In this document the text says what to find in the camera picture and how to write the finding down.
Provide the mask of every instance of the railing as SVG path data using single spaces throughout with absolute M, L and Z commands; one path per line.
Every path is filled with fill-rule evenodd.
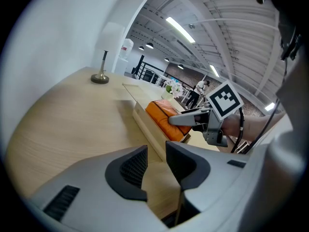
M 163 87 L 165 83 L 165 79 L 162 76 L 169 79 L 172 77 L 184 87 L 183 97 L 185 97 L 187 93 L 193 89 L 192 86 L 188 85 L 182 80 L 179 80 L 177 77 L 143 61 L 140 63 L 140 66 L 137 66 L 137 72 L 135 72 L 135 75 L 138 79 L 155 84 L 159 87 Z

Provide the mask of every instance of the person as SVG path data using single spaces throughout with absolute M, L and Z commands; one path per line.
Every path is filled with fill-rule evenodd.
M 242 139 L 252 142 L 263 129 L 270 116 L 255 117 L 245 116 Z M 221 129 L 225 135 L 238 137 L 240 127 L 240 115 L 232 114 L 224 119 Z M 291 131 L 293 129 L 288 115 L 285 112 L 275 114 L 265 130 L 259 144 L 268 144 L 276 134 Z
M 191 97 L 187 101 L 185 107 L 188 108 L 188 105 L 192 102 L 191 109 L 196 105 L 198 98 L 200 95 L 205 95 L 206 85 L 209 86 L 210 82 L 207 81 L 199 81 L 195 86 L 194 90 L 190 93 Z

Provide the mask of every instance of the lamp base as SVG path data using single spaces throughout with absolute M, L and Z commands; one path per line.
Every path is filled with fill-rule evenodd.
M 91 82 L 97 83 L 97 84 L 106 84 L 109 82 L 110 78 L 108 76 L 104 76 L 104 79 L 100 79 L 96 77 L 97 74 L 93 74 L 90 78 Z

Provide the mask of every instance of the lamp shade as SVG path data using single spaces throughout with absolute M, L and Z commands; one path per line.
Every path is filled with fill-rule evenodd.
M 152 43 L 149 43 L 149 42 L 146 44 L 146 46 L 149 47 L 150 49 L 154 48 L 154 45 Z

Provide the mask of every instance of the white wall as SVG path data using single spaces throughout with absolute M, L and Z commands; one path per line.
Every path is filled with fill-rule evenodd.
M 108 24 L 98 39 L 92 66 L 99 68 L 98 59 L 102 61 L 102 50 L 107 50 L 105 67 L 107 72 L 114 72 L 120 49 L 132 23 L 147 0 L 119 0 L 108 18 Z
M 128 57 L 128 65 L 126 68 L 126 72 L 131 73 L 132 69 L 135 68 L 140 60 L 140 57 L 142 55 L 144 55 L 144 62 L 147 62 L 163 71 L 165 71 L 166 67 L 169 65 L 168 62 L 166 62 L 164 60 L 165 55 L 164 53 L 162 53 L 161 51 L 159 51 L 158 49 L 154 48 L 154 49 L 150 49 L 148 47 L 145 46 L 145 42 L 136 39 L 134 37 L 130 37 L 130 39 L 133 41 L 134 45 L 132 48 L 132 51 Z M 145 48 L 144 51 L 139 50 L 139 47 L 143 44 L 143 47 Z
M 33 103 L 63 78 L 91 64 L 99 34 L 116 3 L 33 0 L 23 12 L 2 55 L 2 156 Z

